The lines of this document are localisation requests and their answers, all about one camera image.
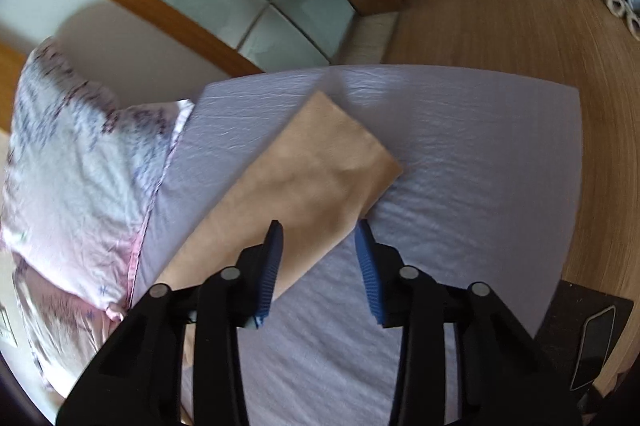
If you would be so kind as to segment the tan fleece long-sleeve shirt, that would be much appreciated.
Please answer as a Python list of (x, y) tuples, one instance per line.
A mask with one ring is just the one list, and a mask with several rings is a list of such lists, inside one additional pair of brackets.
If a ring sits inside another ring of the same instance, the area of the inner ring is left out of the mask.
[(400, 176), (398, 161), (366, 127), (314, 93), (181, 245), (158, 279), (203, 283), (262, 242), (273, 220), (283, 253), (280, 297), (355, 228)]

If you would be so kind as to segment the lavender textured bed sheet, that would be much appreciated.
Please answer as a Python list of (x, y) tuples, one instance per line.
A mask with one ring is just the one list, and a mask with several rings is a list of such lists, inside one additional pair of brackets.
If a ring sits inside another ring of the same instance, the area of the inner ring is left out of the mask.
[[(570, 248), (582, 172), (575, 87), (435, 66), (330, 67), (208, 85), (152, 212), (134, 291), (146, 292), (232, 181), (317, 90), (393, 154), (378, 241), (436, 281), (483, 281), (536, 332)], [(239, 335), (255, 425), (384, 425), (400, 334), (376, 324), (346, 239)]]

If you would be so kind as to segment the right floral pink pillow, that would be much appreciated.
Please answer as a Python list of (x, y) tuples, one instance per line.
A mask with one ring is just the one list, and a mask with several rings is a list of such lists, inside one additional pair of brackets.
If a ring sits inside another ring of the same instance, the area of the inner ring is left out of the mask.
[(189, 100), (122, 106), (51, 38), (24, 64), (1, 240), (28, 346), (61, 396), (126, 316), (157, 191), (192, 109)]

